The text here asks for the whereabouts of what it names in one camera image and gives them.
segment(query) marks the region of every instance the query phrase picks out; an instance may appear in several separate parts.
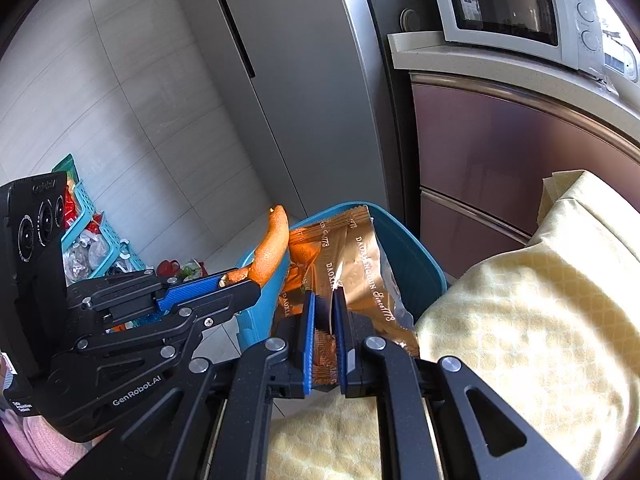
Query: pale yellow fabric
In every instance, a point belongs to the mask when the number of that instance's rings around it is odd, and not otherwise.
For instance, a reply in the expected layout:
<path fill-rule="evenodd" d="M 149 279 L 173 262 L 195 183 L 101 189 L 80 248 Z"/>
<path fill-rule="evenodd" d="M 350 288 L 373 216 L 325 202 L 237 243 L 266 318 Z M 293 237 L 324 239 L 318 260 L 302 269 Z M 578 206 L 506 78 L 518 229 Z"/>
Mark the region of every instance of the pale yellow fabric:
<path fill-rule="evenodd" d="M 640 422 L 640 214 L 588 172 L 543 187 L 527 247 L 472 267 L 416 332 L 423 359 L 459 356 L 598 480 Z M 278 421 L 268 478 L 380 478 L 374 401 L 334 390 Z"/>

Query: microwave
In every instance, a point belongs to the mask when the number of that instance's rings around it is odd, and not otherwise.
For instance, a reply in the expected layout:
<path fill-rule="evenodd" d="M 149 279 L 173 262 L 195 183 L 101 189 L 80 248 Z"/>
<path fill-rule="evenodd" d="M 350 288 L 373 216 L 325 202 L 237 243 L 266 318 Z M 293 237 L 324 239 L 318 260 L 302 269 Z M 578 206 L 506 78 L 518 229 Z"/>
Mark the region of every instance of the microwave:
<path fill-rule="evenodd" d="M 447 41 L 521 52 L 604 78 L 595 0 L 437 0 Z"/>

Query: white countertop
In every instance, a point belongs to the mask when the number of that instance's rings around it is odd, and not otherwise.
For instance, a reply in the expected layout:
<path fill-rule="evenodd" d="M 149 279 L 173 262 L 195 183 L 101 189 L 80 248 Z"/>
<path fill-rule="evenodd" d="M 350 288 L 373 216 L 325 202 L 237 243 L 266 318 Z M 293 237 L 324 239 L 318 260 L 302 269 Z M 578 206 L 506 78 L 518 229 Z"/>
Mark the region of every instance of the white countertop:
<path fill-rule="evenodd" d="M 505 51 L 446 43 L 442 32 L 388 38 L 397 69 L 466 75 L 529 89 L 587 111 L 640 142 L 640 114 L 605 84 L 575 70 Z"/>

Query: pink knitted fabric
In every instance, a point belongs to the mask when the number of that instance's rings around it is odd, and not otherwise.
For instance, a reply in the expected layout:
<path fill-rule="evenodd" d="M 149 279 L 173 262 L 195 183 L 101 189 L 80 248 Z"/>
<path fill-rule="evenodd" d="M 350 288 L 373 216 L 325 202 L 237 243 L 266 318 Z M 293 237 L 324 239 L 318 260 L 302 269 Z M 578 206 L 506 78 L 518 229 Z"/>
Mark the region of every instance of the pink knitted fabric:
<path fill-rule="evenodd" d="M 87 453 L 82 444 L 66 439 L 41 416 L 21 418 L 7 410 L 2 414 L 2 423 L 22 456 L 42 480 L 59 479 Z"/>

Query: purple drawer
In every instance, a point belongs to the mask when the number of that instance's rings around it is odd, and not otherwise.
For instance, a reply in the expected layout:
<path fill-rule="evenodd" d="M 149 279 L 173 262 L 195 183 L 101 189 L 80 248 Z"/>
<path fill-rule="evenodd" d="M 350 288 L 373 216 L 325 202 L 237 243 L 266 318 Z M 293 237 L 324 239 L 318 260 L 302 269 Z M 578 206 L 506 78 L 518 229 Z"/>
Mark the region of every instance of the purple drawer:
<path fill-rule="evenodd" d="M 454 278 L 490 256 L 523 247 L 522 243 L 424 196 L 420 223 L 420 241 L 442 270 Z"/>
<path fill-rule="evenodd" d="M 422 186 L 529 234 L 537 228 L 542 179 L 554 171 L 591 171 L 640 210 L 640 166 L 597 136 L 504 99 L 413 88 Z"/>

